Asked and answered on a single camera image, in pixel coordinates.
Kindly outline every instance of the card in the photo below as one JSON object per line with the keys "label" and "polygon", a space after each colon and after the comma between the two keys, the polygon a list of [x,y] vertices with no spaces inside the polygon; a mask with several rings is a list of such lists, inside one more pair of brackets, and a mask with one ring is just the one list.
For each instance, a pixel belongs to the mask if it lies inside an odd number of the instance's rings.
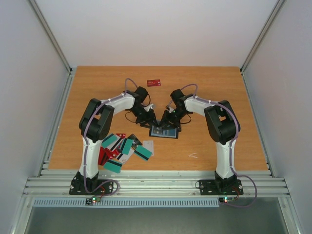
{"label": "card", "polygon": [[104,149],[104,153],[109,157],[109,159],[112,159],[120,154],[118,149],[115,149],[114,151],[110,151],[109,149]]}
{"label": "card", "polygon": [[133,144],[133,140],[131,139],[123,139],[122,140],[122,143],[119,147],[119,151],[122,152],[123,154],[128,154],[130,149],[131,149],[131,146]]}
{"label": "card", "polygon": [[103,142],[102,142],[102,147],[103,148],[107,148],[109,145],[111,145],[113,142],[117,141],[118,140],[118,136],[114,135],[114,134],[110,134],[109,136],[107,136]]}
{"label": "card", "polygon": [[121,144],[122,138],[120,138],[120,137],[118,137],[116,135],[114,135],[114,136],[115,136],[115,140],[114,141],[110,141],[109,142],[110,144],[106,143],[106,141],[103,141],[102,147],[104,149],[106,148],[106,149],[109,149],[110,151],[114,151]]}
{"label": "card", "polygon": [[151,86],[160,86],[160,80],[159,79],[151,79],[147,81],[147,87]]}
{"label": "card", "polygon": [[143,147],[152,152],[152,156],[154,155],[154,141],[153,140],[144,140]]}
{"label": "card", "polygon": [[116,135],[122,139],[126,138],[126,134],[125,133],[116,133]]}
{"label": "card", "polygon": [[121,162],[122,164],[125,164],[128,159],[130,158],[130,156],[133,154],[135,150],[134,149],[130,149],[129,153],[128,154],[120,154],[116,157],[116,159]]}
{"label": "card", "polygon": [[121,166],[122,164],[120,162],[117,162],[115,160],[108,160],[105,164],[104,164],[104,168],[107,170],[110,170],[112,172],[115,173],[120,173],[121,171]]}
{"label": "card", "polygon": [[106,161],[107,161],[107,155],[105,154],[104,148],[101,147],[99,150],[99,156],[98,156],[97,164],[104,166]]}
{"label": "card", "polygon": [[137,155],[137,156],[140,156],[142,159],[144,160],[149,160],[150,157],[152,156],[152,152],[145,149],[143,146],[141,145],[138,145],[137,148],[135,149],[134,153]]}
{"label": "card", "polygon": [[162,127],[156,127],[152,126],[150,128],[150,137],[164,137],[164,138],[178,138],[178,131],[175,129],[169,129],[169,130],[163,130]]}

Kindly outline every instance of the wooden table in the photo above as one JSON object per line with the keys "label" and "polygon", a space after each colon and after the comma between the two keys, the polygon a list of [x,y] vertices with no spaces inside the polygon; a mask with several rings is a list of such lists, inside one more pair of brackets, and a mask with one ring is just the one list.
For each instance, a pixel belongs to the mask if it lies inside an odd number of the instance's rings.
{"label": "wooden table", "polygon": [[[107,99],[124,90],[125,78],[149,92],[155,113],[161,118],[170,93],[189,83],[199,85],[198,96],[214,101],[228,100],[240,122],[241,132],[235,145],[238,170],[267,170],[254,118],[243,80],[237,67],[78,67],[68,98],[49,169],[78,169],[82,157],[82,138],[78,128],[81,116],[92,98]],[[160,79],[161,86],[147,87],[146,80]],[[130,90],[135,90],[128,83]],[[184,94],[194,87],[183,90]],[[128,117],[135,120],[130,113]],[[135,134],[142,142],[154,141],[155,155],[144,161],[132,155],[123,170],[215,170],[216,146],[210,138],[206,120],[198,114],[182,126],[178,139],[149,137],[149,130],[126,120],[125,112],[114,116],[111,132]]]}

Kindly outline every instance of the ventilation grille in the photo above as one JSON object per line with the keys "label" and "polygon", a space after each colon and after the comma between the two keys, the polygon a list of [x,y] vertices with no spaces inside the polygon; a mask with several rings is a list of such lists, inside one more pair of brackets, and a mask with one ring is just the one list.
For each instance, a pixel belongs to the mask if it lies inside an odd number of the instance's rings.
{"label": "ventilation grille", "polygon": [[86,205],[85,198],[36,198],[35,207],[219,207],[217,198],[104,198]]}

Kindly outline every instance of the black motor joint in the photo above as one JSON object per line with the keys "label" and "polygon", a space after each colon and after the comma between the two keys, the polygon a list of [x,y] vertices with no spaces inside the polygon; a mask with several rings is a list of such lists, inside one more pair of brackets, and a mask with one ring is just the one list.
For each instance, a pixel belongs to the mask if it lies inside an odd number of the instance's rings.
{"label": "black motor joint", "polygon": [[133,107],[129,109],[135,117],[136,124],[140,124],[141,127],[150,128],[152,125],[157,125],[156,116],[153,109],[146,111],[143,106],[143,101],[148,96],[148,92],[145,88],[139,86],[134,92],[127,90],[127,93],[135,98]]}
{"label": "black motor joint", "polygon": [[192,114],[192,112],[187,111],[185,107],[185,100],[192,95],[193,94],[184,95],[180,89],[174,90],[170,94],[170,97],[176,108],[170,112],[169,107],[167,107],[167,109],[164,111],[161,122],[159,124],[163,130],[176,128],[178,132],[181,131],[181,119],[187,114]]}

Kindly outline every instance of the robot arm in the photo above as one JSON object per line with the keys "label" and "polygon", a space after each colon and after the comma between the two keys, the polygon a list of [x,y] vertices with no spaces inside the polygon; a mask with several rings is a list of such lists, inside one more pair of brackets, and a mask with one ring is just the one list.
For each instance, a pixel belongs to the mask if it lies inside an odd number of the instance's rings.
{"label": "robot arm", "polygon": [[[83,140],[82,162],[72,181],[72,187],[81,195],[86,193],[84,176],[88,191],[93,191],[98,185],[99,151],[103,140],[110,131],[113,115],[123,110],[130,110],[137,117],[136,123],[143,127],[152,124],[156,119],[153,104],[142,105],[147,95],[146,89],[138,87],[134,92],[127,91],[127,93],[122,93],[108,100],[95,98],[90,100],[79,123]],[[99,116],[99,119],[92,118],[96,110],[95,115]]]}
{"label": "robot arm", "polygon": [[[232,139],[235,136],[236,128],[231,115],[220,106],[213,104],[213,102],[193,96],[193,94],[185,96],[179,89],[171,93],[171,98],[176,108],[165,111],[161,122],[164,126],[163,128],[180,128],[180,120],[186,114],[198,113],[204,116],[209,134],[216,142],[217,167],[215,171],[215,183],[217,188],[219,191],[222,191],[233,185],[236,181],[236,175],[232,172],[231,167],[234,169],[234,146],[236,140],[232,141]],[[228,101],[224,100],[219,102],[219,104],[227,107],[234,113]]]}

